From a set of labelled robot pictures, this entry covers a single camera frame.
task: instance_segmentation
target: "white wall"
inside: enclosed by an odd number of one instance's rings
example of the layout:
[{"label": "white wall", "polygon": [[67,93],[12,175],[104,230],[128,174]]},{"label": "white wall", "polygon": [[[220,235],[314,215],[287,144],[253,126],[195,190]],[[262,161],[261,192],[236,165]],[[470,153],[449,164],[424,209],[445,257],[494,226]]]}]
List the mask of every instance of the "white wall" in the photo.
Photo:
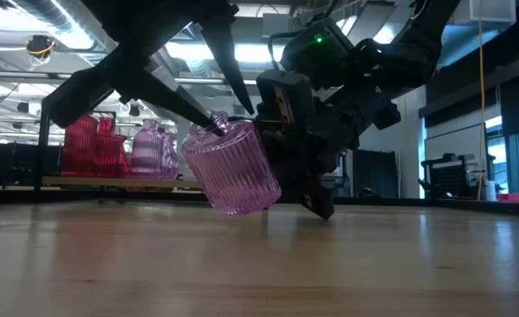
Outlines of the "white wall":
[{"label": "white wall", "polygon": [[423,168],[419,165],[425,159],[424,140],[426,129],[419,118],[419,109],[426,105],[426,88],[420,87],[393,100],[398,105],[402,121],[384,130],[371,126],[360,137],[360,150],[394,151],[397,155],[400,197],[421,198],[418,178],[423,179]]},{"label": "white wall", "polygon": [[[428,137],[439,136],[458,129],[468,128],[480,124],[480,110],[461,115],[453,120],[438,124],[427,130]],[[485,121],[501,115],[500,105],[493,105],[485,109]]]}]

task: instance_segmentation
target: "shelf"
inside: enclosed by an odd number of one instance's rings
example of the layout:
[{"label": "shelf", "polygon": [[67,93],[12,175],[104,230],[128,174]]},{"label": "shelf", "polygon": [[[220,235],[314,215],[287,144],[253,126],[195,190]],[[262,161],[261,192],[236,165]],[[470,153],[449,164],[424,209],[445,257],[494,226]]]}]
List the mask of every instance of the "shelf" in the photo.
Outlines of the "shelf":
[{"label": "shelf", "polygon": [[102,179],[82,177],[43,177],[42,182],[49,185],[75,186],[117,186],[145,188],[202,188],[198,181],[160,181],[132,179]]}]

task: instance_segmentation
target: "pink glass jar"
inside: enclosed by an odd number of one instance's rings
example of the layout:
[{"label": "pink glass jar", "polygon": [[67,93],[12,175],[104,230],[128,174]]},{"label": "pink glass jar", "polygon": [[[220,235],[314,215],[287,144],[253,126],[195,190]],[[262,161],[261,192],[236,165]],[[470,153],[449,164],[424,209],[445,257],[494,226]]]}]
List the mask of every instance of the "pink glass jar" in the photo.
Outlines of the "pink glass jar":
[{"label": "pink glass jar", "polygon": [[179,159],[177,158],[177,152],[174,150],[174,134],[167,133],[163,129],[159,132],[161,133],[161,136],[163,136],[161,176],[164,180],[176,180],[177,175],[179,175]]},{"label": "pink glass jar", "polygon": [[97,120],[86,114],[65,130],[62,155],[63,177],[95,176],[97,126]]},{"label": "pink glass jar", "polygon": [[255,126],[228,122],[226,113],[215,116],[225,135],[193,126],[182,145],[182,153],[212,207],[228,215],[244,215],[271,206],[281,189]]},{"label": "pink glass jar", "polygon": [[145,119],[142,129],[134,136],[130,159],[132,177],[138,179],[161,179],[163,164],[163,136],[157,131],[159,124]]}]

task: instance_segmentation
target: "ribbed glass jar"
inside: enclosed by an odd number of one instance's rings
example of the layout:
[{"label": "ribbed glass jar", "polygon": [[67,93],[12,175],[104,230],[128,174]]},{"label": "ribbed glass jar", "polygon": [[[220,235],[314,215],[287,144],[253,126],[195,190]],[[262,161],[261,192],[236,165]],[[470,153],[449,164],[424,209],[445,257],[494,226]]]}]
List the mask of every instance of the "ribbed glass jar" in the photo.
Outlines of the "ribbed glass jar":
[{"label": "ribbed glass jar", "polygon": [[176,180],[177,175],[179,175],[179,159],[173,145],[175,136],[174,134],[167,133],[165,130],[161,132],[161,135],[163,136],[161,175],[164,180]]},{"label": "ribbed glass jar", "polygon": [[65,129],[62,176],[94,177],[94,157],[97,146],[96,119],[86,114]]},{"label": "ribbed glass jar", "polygon": [[182,153],[212,207],[228,215],[244,215],[275,203],[281,189],[251,122],[228,122],[215,114],[225,132],[216,136],[197,126],[182,145]]},{"label": "ribbed glass jar", "polygon": [[162,178],[163,136],[157,131],[158,126],[156,121],[145,119],[142,129],[134,136],[130,159],[133,178]]},{"label": "ribbed glass jar", "polygon": [[114,119],[101,118],[94,165],[99,178],[120,178],[120,152],[126,136],[114,134]]}]

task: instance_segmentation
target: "yellow cable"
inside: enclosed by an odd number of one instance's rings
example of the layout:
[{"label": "yellow cable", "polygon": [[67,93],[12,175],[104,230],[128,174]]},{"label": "yellow cable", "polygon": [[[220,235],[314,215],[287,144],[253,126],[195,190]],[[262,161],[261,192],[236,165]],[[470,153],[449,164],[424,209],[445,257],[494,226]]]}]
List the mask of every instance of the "yellow cable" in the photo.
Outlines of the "yellow cable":
[{"label": "yellow cable", "polygon": [[37,51],[37,52],[31,51],[31,50],[26,50],[26,51],[28,53],[30,53],[30,54],[33,54],[33,55],[38,55],[38,54],[44,54],[45,55],[50,49],[52,49],[54,47],[55,44],[56,44],[56,42],[53,41],[51,43],[51,45],[49,46],[49,48],[45,48],[45,49],[43,49],[41,51]]},{"label": "yellow cable", "polygon": [[484,147],[484,138],[485,138],[485,107],[486,107],[486,93],[485,93],[485,61],[484,61],[484,52],[483,52],[483,42],[482,42],[482,1],[478,0],[478,39],[479,39],[479,47],[478,54],[480,55],[480,147],[478,148],[479,153],[479,162],[478,162],[478,197],[477,200],[480,201],[480,197],[482,196],[482,169],[484,168],[484,158],[482,155],[482,148]]}]

